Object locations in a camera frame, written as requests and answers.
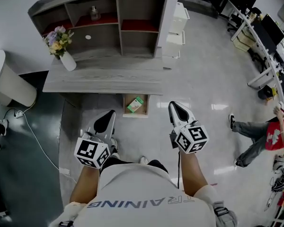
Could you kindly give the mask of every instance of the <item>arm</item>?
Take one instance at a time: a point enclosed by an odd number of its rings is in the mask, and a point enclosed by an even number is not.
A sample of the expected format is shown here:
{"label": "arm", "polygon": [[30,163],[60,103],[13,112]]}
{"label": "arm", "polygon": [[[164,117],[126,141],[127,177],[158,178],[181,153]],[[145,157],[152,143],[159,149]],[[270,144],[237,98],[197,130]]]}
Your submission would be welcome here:
{"label": "arm", "polygon": [[208,183],[202,174],[195,153],[185,154],[180,148],[179,150],[184,192],[193,197],[199,189],[208,185]]}
{"label": "arm", "polygon": [[70,202],[89,203],[97,195],[99,170],[84,166],[71,193]]}
{"label": "arm", "polygon": [[280,131],[281,131],[281,138],[282,138],[282,143],[284,144],[284,116],[282,111],[278,108],[274,108],[274,114],[277,116],[279,122],[280,122]]}

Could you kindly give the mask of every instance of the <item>potted plant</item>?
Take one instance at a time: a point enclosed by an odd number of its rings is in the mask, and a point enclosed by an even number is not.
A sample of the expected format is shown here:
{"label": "potted plant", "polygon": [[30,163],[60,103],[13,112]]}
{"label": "potted plant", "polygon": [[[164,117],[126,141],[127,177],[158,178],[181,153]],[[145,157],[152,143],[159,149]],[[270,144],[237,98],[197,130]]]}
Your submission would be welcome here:
{"label": "potted plant", "polygon": [[49,53],[59,56],[68,71],[74,70],[77,66],[75,60],[66,51],[66,47],[71,44],[73,34],[70,30],[66,31],[63,26],[59,26],[44,38],[44,42],[49,47]]}

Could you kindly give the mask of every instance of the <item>white vase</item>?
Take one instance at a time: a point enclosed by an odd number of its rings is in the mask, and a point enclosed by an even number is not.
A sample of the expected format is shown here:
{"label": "white vase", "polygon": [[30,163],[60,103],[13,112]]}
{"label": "white vase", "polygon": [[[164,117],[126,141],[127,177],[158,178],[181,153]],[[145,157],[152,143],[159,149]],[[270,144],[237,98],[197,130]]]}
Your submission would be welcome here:
{"label": "white vase", "polygon": [[67,51],[64,52],[63,56],[60,56],[60,59],[68,71],[75,70],[77,67],[77,63],[75,62],[74,58]]}

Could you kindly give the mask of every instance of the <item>red shirt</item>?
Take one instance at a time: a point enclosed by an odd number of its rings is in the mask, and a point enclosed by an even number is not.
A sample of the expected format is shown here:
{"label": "red shirt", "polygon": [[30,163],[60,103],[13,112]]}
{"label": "red shirt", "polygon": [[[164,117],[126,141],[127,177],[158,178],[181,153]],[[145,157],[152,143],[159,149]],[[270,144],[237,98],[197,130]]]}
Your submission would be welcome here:
{"label": "red shirt", "polygon": [[266,139],[265,148],[267,150],[277,150],[284,148],[279,121],[269,123],[266,136],[267,139]]}

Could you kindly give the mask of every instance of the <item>black shorts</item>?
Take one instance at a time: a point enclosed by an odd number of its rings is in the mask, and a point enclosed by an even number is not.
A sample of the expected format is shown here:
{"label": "black shorts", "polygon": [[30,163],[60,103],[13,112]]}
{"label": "black shorts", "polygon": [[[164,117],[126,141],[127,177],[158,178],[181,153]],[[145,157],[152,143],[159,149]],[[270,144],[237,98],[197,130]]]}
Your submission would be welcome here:
{"label": "black shorts", "polygon": [[[110,157],[103,165],[101,171],[100,171],[100,174],[101,172],[105,169],[105,168],[108,168],[109,166],[112,166],[112,165],[118,165],[118,164],[129,164],[129,163],[133,163],[133,162],[126,162],[126,161],[122,161],[122,160],[119,160],[118,158],[115,158],[115,157]],[[155,166],[157,168],[160,168],[162,169],[163,171],[167,172],[168,171],[166,170],[166,168],[164,167],[164,165],[162,165],[160,163],[160,161],[158,160],[152,160],[150,161],[147,165],[149,166]]]}

